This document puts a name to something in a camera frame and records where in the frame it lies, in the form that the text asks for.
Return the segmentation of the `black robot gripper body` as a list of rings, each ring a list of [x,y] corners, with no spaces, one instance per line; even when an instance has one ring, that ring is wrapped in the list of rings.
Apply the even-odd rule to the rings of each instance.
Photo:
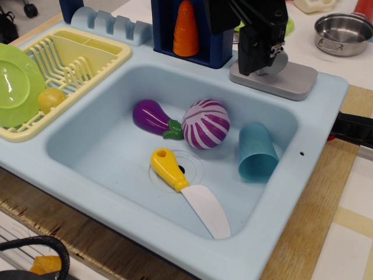
[[[264,41],[270,55],[283,51],[288,23],[284,1],[204,1],[209,29],[213,35],[237,27],[250,27]]]

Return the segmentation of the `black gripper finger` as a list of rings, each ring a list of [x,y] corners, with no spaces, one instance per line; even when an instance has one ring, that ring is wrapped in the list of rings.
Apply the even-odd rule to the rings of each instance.
[[[249,76],[265,67],[271,67],[274,58],[271,57],[269,42],[252,26],[240,28],[238,43],[238,68],[242,75]]]

